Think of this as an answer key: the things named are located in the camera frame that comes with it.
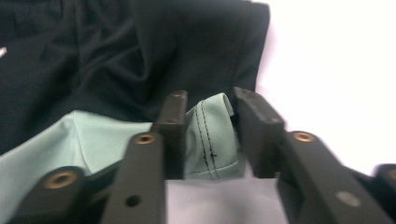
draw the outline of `hole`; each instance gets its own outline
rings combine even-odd
[[[64,181],[67,181],[68,178],[70,178],[68,175],[58,176],[58,178],[55,179],[55,183],[62,184]]]
[[[300,142],[313,142],[314,136],[309,133],[295,133],[294,138]]]
[[[137,144],[140,144],[140,145],[142,145],[142,144],[149,144],[149,143],[154,142],[154,140],[155,140],[155,138],[154,138],[153,135],[145,134],[145,135],[139,136],[139,137],[136,139],[136,143],[137,143]]]
[[[78,176],[72,171],[64,171],[50,176],[44,183],[46,189],[61,189],[71,185],[77,180]]]
[[[128,207],[135,207],[140,204],[140,197],[138,195],[132,195],[125,201]]]

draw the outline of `stitched seam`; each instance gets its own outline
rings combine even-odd
[[[236,164],[238,164],[238,161],[233,161],[231,164],[225,165],[223,167],[218,168],[218,171],[223,171],[226,170],[230,167],[235,166]],[[200,174],[205,174],[207,171],[195,171],[195,172],[191,172],[191,173],[186,173],[185,175],[200,175]]]
[[[212,158],[213,168],[215,169],[216,178],[220,179],[218,170],[216,168],[216,162],[215,162],[215,157],[217,157],[217,155],[213,154],[213,147],[212,147],[212,143],[210,142],[209,130],[207,129],[207,125],[206,125],[206,118],[205,118],[205,112],[204,112],[204,101],[201,102],[201,110],[202,110],[202,114],[204,116],[204,124],[205,124],[205,128],[206,128],[207,140],[209,141],[210,158]]]
[[[210,177],[213,179],[212,173],[210,172],[210,169],[209,169],[209,163],[207,162],[207,158],[206,158],[205,144],[204,144],[204,139],[202,138],[202,132],[201,132],[201,128],[200,128],[200,125],[199,125],[198,110],[197,110],[197,108],[195,108],[195,117],[196,117],[196,119],[197,119],[197,125],[198,125],[199,135],[200,135],[200,137],[201,137],[201,143],[202,143],[202,147],[203,147],[203,149],[204,149],[204,162],[205,162],[207,171],[208,171],[209,174],[210,174]]]

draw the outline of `light gray fabric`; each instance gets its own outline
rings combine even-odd
[[[210,97],[187,113],[186,178],[238,174],[232,114],[225,94]],[[129,138],[150,126],[74,111],[12,149],[0,157],[0,223],[10,218],[23,196],[47,172],[72,165],[94,174],[121,160]],[[210,150],[216,157],[210,156]]]

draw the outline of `grommet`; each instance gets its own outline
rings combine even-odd
[[[155,137],[151,134],[144,134],[136,139],[136,143],[139,145],[150,144],[155,141]]]
[[[315,137],[310,133],[295,133],[294,138],[300,142],[306,143],[313,142],[315,140]]]
[[[396,169],[389,170],[388,174],[390,175],[390,177],[396,180]]]
[[[63,171],[50,176],[44,183],[44,187],[46,189],[61,189],[71,185],[77,178],[77,174],[73,171]]]

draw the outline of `seam stitching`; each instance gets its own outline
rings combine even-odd
[[[204,162],[205,162],[207,171],[208,171],[209,174],[210,174],[210,177],[213,179],[212,173],[210,172],[210,169],[209,169],[209,163],[207,162],[206,151],[205,151],[205,144],[204,144],[204,139],[202,138],[201,127],[200,127],[200,125],[199,125],[198,110],[197,110],[197,108],[195,108],[195,117],[196,117],[196,119],[197,119],[197,125],[198,125],[199,135],[200,135],[200,137],[201,137],[201,143],[202,143],[202,147],[203,147],[203,149],[204,149]]]
[[[205,128],[206,128],[207,140],[209,141],[210,158],[212,158],[213,168],[215,169],[216,178],[220,179],[218,169],[216,168],[216,161],[215,161],[215,157],[217,157],[218,155],[213,154],[213,147],[212,147],[212,143],[210,142],[209,130],[207,129],[207,125],[206,125],[206,118],[205,118],[205,112],[204,112],[204,101],[201,102],[201,110],[202,110],[202,115],[204,116],[204,124],[205,124]]]

